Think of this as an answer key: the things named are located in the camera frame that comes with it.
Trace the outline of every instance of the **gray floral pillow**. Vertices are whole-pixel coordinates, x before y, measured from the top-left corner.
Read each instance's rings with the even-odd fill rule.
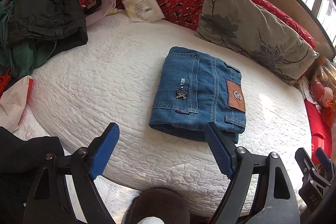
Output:
[[[245,55],[289,85],[319,56],[291,27],[251,0],[205,0],[197,36]]]

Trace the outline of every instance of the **metal bolt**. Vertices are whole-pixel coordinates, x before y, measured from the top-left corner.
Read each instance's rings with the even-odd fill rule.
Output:
[[[245,154],[246,153],[246,148],[242,147],[242,146],[239,146],[239,147],[237,147],[237,152],[240,153],[240,154]]]
[[[276,153],[276,152],[272,152],[271,157],[274,158],[274,159],[277,159],[277,158],[279,158],[279,154]]]
[[[46,160],[51,160],[52,158],[53,158],[53,153],[48,153],[48,154],[46,154],[46,156],[45,156],[45,159]]]
[[[85,154],[85,153],[87,152],[87,148],[86,148],[86,147],[81,147],[81,148],[79,148],[79,149],[77,150],[77,152],[78,152],[79,154]]]

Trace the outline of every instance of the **blue denim jeans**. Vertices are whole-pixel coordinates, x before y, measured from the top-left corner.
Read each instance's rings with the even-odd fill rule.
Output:
[[[173,47],[162,67],[149,126],[181,138],[205,141],[203,127],[214,122],[238,142],[243,111],[228,106],[226,80],[241,86],[238,69],[209,54]]]

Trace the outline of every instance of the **red bedding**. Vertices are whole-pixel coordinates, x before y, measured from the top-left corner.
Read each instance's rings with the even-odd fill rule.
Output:
[[[94,0],[80,0],[83,7],[86,7],[93,1]],[[283,11],[275,7],[267,0],[251,1],[264,7],[270,13],[285,22],[315,50],[315,41],[311,35]],[[204,0],[157,0],[157,3],[165,15],[165,20],[187,27],[194,31],[196,31],[198,26],[199,14],[202,12],[203,2]],[[124,9],[124,6],[120,0],[117,0],[117,8]]]

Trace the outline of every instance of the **brown leather label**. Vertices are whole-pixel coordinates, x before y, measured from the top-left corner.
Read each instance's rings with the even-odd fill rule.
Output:
[[[226,84],[227,92],[229,94],[228,106],[239,109],[245,113],[245,100],[242,89],[237,84],[229,80],[226,80]]]

